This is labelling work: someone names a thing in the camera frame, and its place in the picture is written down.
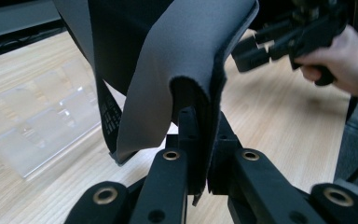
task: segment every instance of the wooden table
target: wooden table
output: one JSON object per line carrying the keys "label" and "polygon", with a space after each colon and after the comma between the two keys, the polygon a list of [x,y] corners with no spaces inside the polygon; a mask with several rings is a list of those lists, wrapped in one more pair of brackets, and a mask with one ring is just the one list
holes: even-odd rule
{"label": "wooden table", "polygon": [[[48,71],[60,73],[73,59],[92,77],[67,33],[2,55],[0,92]],[[222,110],[243,146],[263,151],[305,191],[333,181],[349,95],[309,84],[292,72],[287,58],[242,75],[229,58],[226,69]],[[63,223],[86,189],[105,180],[134,183],[147,174],[157,151],[141,151],[117,167],[98,126],[26,178],[0,159],[0,223]],[[197,207],[188,206],[187,222],[231,223],[227,197],[205,192]]]}

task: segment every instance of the wooden desk surface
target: wooden desk surface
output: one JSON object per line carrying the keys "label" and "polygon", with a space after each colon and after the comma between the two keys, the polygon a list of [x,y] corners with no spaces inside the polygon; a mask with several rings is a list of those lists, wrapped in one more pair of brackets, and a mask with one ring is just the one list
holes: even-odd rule
{"label": "wooden desk surface", "polygon": [[[92,77],[67,33],[2,55],[0,92],[60,71],[73,59],[80,59]],[[286,58],[243,75],[229,58],[227,76],[222,110],[241,143],[263,151],[300,189],[331,182],[349,95],[331,86],[314,87],[291,71]],[[86,189],[105,180],[134,183],[147,174],[157,151],[141,151],[117,167],[98,127],[26,178],[0,160],[0,223],[63,223]],[[224,196],[205,192],[197,207],[187,209],[187,223],[231,222]]]}

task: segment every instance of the gray fabric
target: gray fabric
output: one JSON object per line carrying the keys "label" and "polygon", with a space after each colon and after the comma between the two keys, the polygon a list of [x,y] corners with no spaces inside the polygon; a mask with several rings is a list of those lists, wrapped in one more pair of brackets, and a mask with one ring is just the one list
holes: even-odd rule
{"label": "gray fabric", "polygon": [[241,23],[254,3],[176,0],[161,15],[146,37],[127,94],[117,139],[118,161],[160,145],[172,120],[170,82],[174,78],[196,81],[210,98],[215,55],[245,26]]}
{"label": "gray fabric", "polygon": [[91,67],[95,69],[89,1],[53,0],[53,2],[66,24],[71,27],[71,31],[81,46]]}

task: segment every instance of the hand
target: hand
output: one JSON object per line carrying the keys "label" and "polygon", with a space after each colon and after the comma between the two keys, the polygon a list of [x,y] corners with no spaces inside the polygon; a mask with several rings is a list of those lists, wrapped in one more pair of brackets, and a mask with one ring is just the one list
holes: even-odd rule
{"label": "hand", "polygon": [[337,79],[338,88],[358,96],[358,34],[347,26],[344,32],[334,38],[329,48],[316,49],[312,53],[295,59],[301,67],[304,78],[316,81],[321,73],[312,65],[324,65]]}

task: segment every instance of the black clamp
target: black clamp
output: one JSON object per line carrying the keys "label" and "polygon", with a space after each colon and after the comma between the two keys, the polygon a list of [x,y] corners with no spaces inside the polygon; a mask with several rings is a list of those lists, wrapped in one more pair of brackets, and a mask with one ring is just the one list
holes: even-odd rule
{"label": "black clamp", "polygon": [[[344,4],[329,0],[323,0],[317,6],[302,2],[297,4],[299,8],[283,16],[281,20],[266,25],[266,28],[256,31],[254,36],[237,45],[231,54],[240,72],[269,63],[269,59],[276,61],[284,55],[289,55],[295,70],[301,66],[295,63],[295,58],[320,47],[329,47],[333,38],[344,31],[348,22]],[[316,85],[325,86],[335,80],[326,67],[316,67],[322,72]]]}

